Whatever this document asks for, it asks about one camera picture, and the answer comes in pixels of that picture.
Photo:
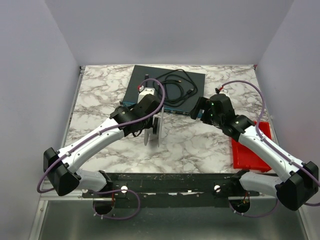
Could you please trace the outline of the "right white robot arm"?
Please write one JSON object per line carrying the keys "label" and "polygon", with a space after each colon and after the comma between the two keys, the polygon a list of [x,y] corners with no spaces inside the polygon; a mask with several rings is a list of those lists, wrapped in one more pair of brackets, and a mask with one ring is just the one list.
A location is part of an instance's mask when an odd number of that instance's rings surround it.
{"label": "right white robot arm", "polygon": [[319,190],[319,168],[312,161],[305,163],[292,156],[265,136],[255,122],[245,115],[238,115],[231,100],[223,93],[210,98],[199,97],[190,117],[215,126],[226,136],[250,149],[277,176],[245,171],[238,181],[247,191],[255,191],[276,197],[287,209],[296,211]]}

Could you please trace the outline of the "grey cable spool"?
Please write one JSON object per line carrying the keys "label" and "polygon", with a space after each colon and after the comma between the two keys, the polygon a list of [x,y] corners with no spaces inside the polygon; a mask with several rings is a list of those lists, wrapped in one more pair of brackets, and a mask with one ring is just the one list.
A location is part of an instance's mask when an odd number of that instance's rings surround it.
{"label": "grey cable spool", "polygon": [[159,147],[162,143],[162,131],[164,123],[164,107],[161,108],[160,116],[153,116],[151,127],[144,130],[144,145],[147,146],[148,142],[155,142]]}

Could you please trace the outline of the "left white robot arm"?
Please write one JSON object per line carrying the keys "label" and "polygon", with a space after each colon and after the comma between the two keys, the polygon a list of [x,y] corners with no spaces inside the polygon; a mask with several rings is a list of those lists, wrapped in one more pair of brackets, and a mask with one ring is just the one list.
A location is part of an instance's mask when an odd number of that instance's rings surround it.
{"label": "left white robot arm", "polygon": [[152,94],[145,95],[139,103],[130,107],[119,106],[99,127],[77,142],[43,153],[43,171],[59,196],[65,196],[78,189],[100,192],[112,182],[107,174],[100,171],[82,170],[81,166],[108,145],[122,138],[148,129],[153,116],[164,104]]}

